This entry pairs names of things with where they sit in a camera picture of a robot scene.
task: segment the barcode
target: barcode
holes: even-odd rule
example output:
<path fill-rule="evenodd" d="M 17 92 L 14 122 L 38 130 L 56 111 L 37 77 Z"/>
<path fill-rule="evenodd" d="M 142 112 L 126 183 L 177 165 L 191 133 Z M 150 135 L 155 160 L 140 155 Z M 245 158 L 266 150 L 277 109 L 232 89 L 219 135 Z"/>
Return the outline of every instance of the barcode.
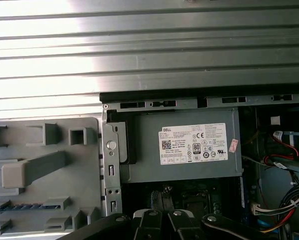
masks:
<path fill-rule="evenodd" d="M 161 141 L 161 148 L 163 150 L 172 149 L 172 142 L 171 142 L 171 140 Z"/>

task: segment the screw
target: screw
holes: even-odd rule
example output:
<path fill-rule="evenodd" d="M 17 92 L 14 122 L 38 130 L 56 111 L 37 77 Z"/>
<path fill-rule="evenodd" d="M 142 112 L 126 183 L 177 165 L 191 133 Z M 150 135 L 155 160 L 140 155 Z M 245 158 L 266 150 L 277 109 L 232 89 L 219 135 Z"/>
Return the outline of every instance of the screw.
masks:
<path fill-rule="evenodd" d="M 125 219 L 124 217 L 120 216 L 118 218 L 116 218 L 116 222 L 123 222 Z"/>
<path fill-rule="evenodd" d="M 182 212 L 181 212 L 181 211 L 175 211 L 175 212 L 173 212 L 173 214 L 174 214 L 175 216 L 180 216 L 180 215 L 182 215 Z"/>
<path fill-rule="evenodd" d="M 115 141 L 108 141 L 108 142 L 106 143 L 106 147 L 107 147 L 109 150 L 114 150 L 114 149 L 116 149 L 116 146 L 117 146 L 117 144 L 116 144 Z"/>
<path fill-rule="evenodd" d="M 150 216 L 156 216 L 158 213 L 156 211 L 152 211 L 149 213 Z"/>
<path fill-rule="evenodd" d="M 209 216 L 209 217 L 207 217 L 207 220 L 210 222 L 216 222 L 217 219 L 214 216 Z"/>

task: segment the vent slot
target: vent slot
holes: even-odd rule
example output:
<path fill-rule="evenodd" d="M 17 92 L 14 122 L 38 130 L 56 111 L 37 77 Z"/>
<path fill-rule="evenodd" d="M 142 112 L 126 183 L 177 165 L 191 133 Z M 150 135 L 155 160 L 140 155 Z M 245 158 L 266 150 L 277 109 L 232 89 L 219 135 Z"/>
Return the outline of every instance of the vent slot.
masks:
<path fill-rule="evenodd" d="M 239 96 L 239 97 L 223 97 L 221 99 L 221 102 L 223 104 L 236 104 L 236 103 L 246 103 L 246 97 L 245 96 Z"/>
<path fill-rule="evenodd" d="M 153 101 L 150 104 L 151 107 L 176 107 L 176 100 L 169 100 L 169 101 Z"/>
<path fill-rule="evenodd" d="M 123 102 L 120 104 L 121 109 L 137 109 L 137 108 L 145 108 L 145 102 Z"/>
<path fill-rule="evenodd" d="M 204 97 L 198 96 L 197 97 L 197 108 L 203 109 L 203 108 L 207 108 L 207 107 L 208 107 L 208 99 L 206 98 L 206 96 L 204 96 Z"/>
<path fill-rule="evenodd" d="M 292 94 L 274 95 L 271 99 L 273 101 L 292 101 L 293 97 L 292 97 Z"/>

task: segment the yellow wire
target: yellow wire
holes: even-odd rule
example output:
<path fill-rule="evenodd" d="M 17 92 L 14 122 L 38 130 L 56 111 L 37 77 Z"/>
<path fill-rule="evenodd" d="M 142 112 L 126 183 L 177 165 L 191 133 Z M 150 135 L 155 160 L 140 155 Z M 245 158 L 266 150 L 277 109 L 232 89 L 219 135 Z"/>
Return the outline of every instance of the yellow wire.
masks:
<path fill-rule="evenodd" d="M 257 130 L 257 131 L 254 133 L 254 135 L 253 135 L 248 141 L 246 141 L 246 142 L 244 142 L 244 143 L 242 144 L 242 146 L 247 145 L 247 144 L 250 144 L 251 142 L 253 142 L 253 141 L 258 137 L 259 133 L 260 133 L 260 130 Z"/>
<path fill-rule="evenodd" d="M 272 227 L 272 228 L 270 228 L 270 229 L 267 229 L 267 230 L 264 230 L 264 231 L 260 231 L 260 232 L 266 234 L 266 233 L 269 233 L 269 232 L 271 232 L 271 231 L 274 231 L 275 229 L 280 228 L 280 227 L 283 226 L 283 225 L 284 225 L 284 223 L 282 223 L 282 224 L 280 224 L 280 225 L 277 225 L 277 226 L 275 226 L 275 227 Z"/>

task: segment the red sticker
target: red sticker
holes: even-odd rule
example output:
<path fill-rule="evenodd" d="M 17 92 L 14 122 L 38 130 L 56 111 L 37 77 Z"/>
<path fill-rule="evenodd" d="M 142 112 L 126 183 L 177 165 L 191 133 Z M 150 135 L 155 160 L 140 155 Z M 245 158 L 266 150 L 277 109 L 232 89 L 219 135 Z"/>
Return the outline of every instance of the red sticker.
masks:
<path fill-rule="evenodd" d="M 231 140 L 231 144 L 230 144 L 230 146 L 229 146 L 229 152 L 230 153 L 235 153 L 236 152 L 236 148 L 238 147 L 238 144 L 239 144 L 239 141 L 238 140 L 236 140 L 236 139 L 232 139 Z"/>

